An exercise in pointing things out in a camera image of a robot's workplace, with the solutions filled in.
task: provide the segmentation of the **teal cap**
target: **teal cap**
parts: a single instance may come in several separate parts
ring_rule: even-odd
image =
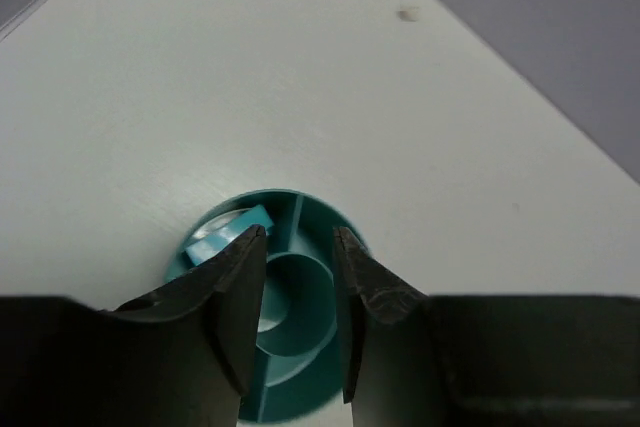
[[[253,380],[240,419],[285,422],[341,391],[331,259],[333,228],[353,225],[324,202],[290,190],[262,190],[215,207],[189,233],[168,282],[216,255],[253,224],[268,235],[267,279]]]

